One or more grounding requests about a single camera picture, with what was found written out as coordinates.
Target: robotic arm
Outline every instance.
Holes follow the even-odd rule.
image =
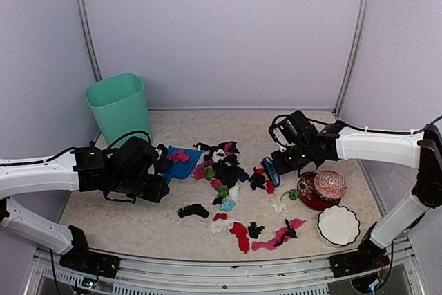
[[[273,152],[276,171],[284,174],[325,160],[373,160],[419,169],[416,185],[380,222],[365,234],[355,253],[331,257],[335,277],[388,264],[385,248],[413,227],[431,208],[442,205],[442,138],[434,125],[419,133],[358,130],[344,122],[318,132],[301,111],[275,118],[269,133],[280,150]]]
[[[158,175],[167,149],[154,149],[147,141],[131,137],[118,149],[96,147],[71,149],[55,158],[0,160],[0,229],[43,244],[61,254],[60,265],[78,271],[114,278],[119,258],[89,251],[83,231],[75,226],[58,225],[21,206],[9,196],[37,191],[100,190],[125,193],[159,202],[169,193]]]

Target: teal trash bin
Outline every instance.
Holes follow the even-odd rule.
[[[90,109],[109,145],[131,131],[142,130],[152,139],[142,80],[135,74],[123,73],[90,86],[86,91]],[[143,134],[135,134],[146,140]],[[129,137],[115,146],[120,147]]]

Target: green cloth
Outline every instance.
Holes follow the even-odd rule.
[[[285,193],[283,193],[283,195],[281,196],[279,201],[281,201],[282,198],[287,194],[289,194],[290,200],[296,200],[299,197],[299,191],[292,189],[292,190],[289,190],[289,191],[286,191]]]
[[[222,199],[225,199],[229,195],[229,188],[228,186],[220,186],[215,188],[218,192],[218,197],[221,197]]]
[[[206,180],[207,180],[207,181],[212,180],[212,179],[216,176],[216,173],[215,173],[215,171],[213,170],[213,167],[212,167],[212,166],[205,166],[205,167],[202,169],[202,172],[203,172],[203,173],[206,173]]]

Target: beige tabletop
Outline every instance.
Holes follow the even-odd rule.
[[[272,119],[286,111],[151,111],[154,145],[191,148],[197,142],[209,145],[233,140],[238,142],[238,160],[250,175],[265,156],[278,149],[267,129]],[[333,122],[329,112],[305,112],[309,117]],[[98,147],[106,143],[100,138]],[[279,203],[282,193],[295,188],[296,172],[282,176],[282,184],[273,195],[262,189],[253,191],[248,182],[240,183],[240,202],[227,212],[246,227],[255,221],[265,229],[259,241],[271,240],[275,231],[284,227],[284,219],[298,218],[306,223],[297,230],[298,238],[290,239],[277,250],[259,249],[244,254],[238,240],[226,231],[214,235],[210,230],[213,217],[220,206],[213,206],[215,189],[205,179],[172,179],[171,192],[161,203],[138,199],[136,204],[106,201],[101,192],[75,192],[71,195],[61,223],[84,230],[89,245],[95,249],[151,258],[177,260],[235,261],[297,258],[330,254],[353,249],[361,241],[369,226],[381,218],[363,173],[355,161],[326,162],[320,170],[340,173],[347,181],[348,191],[340,205],[354,211],[361,222],[357,241],[343,249],[328,247],[317,234],[318,212],[300,200],[284,197],[287,208],[280,214],[270,207]],[[210,213],[207,219],[199,216],[178,218],[180,207],[201,203]]]

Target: white scalloped plate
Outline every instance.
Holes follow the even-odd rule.
[[[318,217],[318,234],[329,247],[345,247],[356,241],[361,223],[347,207],[326,208]]]

